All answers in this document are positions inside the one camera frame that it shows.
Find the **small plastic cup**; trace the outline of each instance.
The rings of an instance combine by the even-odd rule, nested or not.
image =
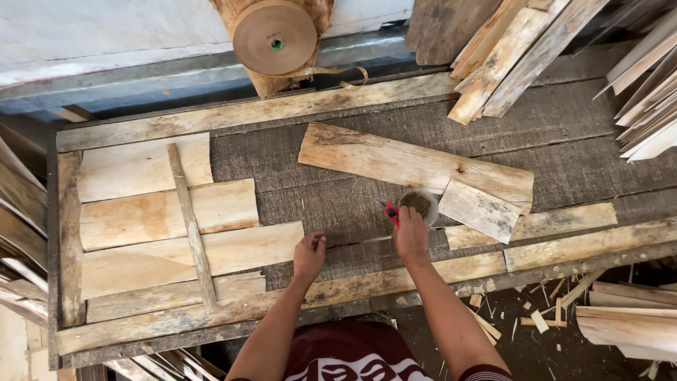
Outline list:
[[[399,198],[399,202],[397,203],[397,208],[399,209],[402,206],[402,200],[405,199],[408,195],[411,195],[412,193],[418,193],[419,195],[423,196],[426,200],[430,201],[430,209],[428,209],[428,215],[426,218],[424,218],[428,222],[428,226],[432,226],[435,221],[437,220],[437,216],[439,215],[439,211],[437,210],[437,199],[435,196],[433,196],[432,193],[429,191],[423,189],[423,188],[414,188],[407,190],[402,197]]]

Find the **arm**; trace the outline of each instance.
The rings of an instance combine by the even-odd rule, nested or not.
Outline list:
[[[479,364],[495,365],[509,372],[465,304],[430,262],[426,255],[428,224],[414,208],[400,208],[399,228],[395,227],[393,237],[420,294],[435,343],[449,364],[452,380]]]
[[[322,232],[308,233],[296,246],[292,281],[244,343],[225,381],[282,379],[301,304],[320,274],[325,249],[326,238]]]

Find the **unrolled tape strip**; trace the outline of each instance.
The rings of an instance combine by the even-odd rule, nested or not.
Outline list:
[[[351,68],[302,68],[318,47],[315,24],[306,11],[286,0],[262,0],[246,8],[234,23],[233,50],[249,70],[273,78],[293,78],[313,74],[338,74]],[[357,90],[362,85],[341,81],[339,85]]]

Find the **roll of brown tape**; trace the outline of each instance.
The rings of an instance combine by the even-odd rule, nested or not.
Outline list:
[[[283,75],[301,68],[318,45],[315,24],[306,11],[285,0],[263,0],[238,16],[233,50],[248,69]]]

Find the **wooden workbench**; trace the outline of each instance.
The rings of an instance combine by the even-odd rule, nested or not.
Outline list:
[[[319,281],[401,268],[389,235],[392,224],[373,202],[375,197],[398,199],[405,187],[297,163],[307,122],[355,129],[481,160],[533,171],[532,213],[610,201],[619,226],[677,215],[677,151],[657,159],[626,163],[618,159],[613,125],[617,100],[609,93],[593,95],[606,83],[603,76],[628,51],[628,44],[605,46],[576,57],[560,57],[501,119],[485,117],[468,126],[450,121],[449,98],[383,104],[285,121],[244,125],[212,131],[211,164],[215,182],[255,179],[259,219],[263,225],[302,220],[306,231],[323,230],[328,244],[345,245],[327,253]],[[58,260],[56,152],[49,152],[49,284],[51,364],[82,367],[110,359],[194,346],[249,335],[257,321],[198,329],[192,332],[115,344],[56,355],[54,335],[61,276]],[[429,256],[434,261],[494,252],[504,245],[450,251],[442,226],[458,224],[440,216],[430,233]],[[588,233],[568,233],[529,239],[526,245]],[[607,254],[531,270],[453,284],[459,296],[490,292],[610,268],[676,253],[677,242]],[[292,263],[261,269],[267,290],[286,287]],[[416,292],[379,296],[304,310],[299,325],[419,304]]]

